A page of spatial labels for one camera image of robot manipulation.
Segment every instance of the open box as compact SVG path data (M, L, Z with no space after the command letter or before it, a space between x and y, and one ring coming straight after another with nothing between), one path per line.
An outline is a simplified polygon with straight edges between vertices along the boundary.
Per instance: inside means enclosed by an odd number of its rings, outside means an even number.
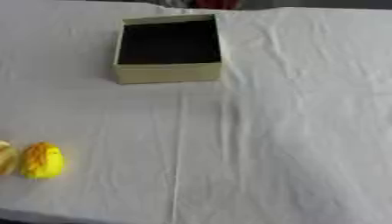
M124 19L114 69L120 84L218 79L215 15Z

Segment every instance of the yellow object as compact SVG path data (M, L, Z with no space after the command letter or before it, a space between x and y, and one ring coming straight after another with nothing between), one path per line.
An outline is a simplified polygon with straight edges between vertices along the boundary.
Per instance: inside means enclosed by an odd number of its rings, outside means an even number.
M63 166L60 149L51 143L41 142L24 151L20 172L29 179L49 179L61 174Z
M12 173L17 167L18 152L5 141L0 141L0 175Z

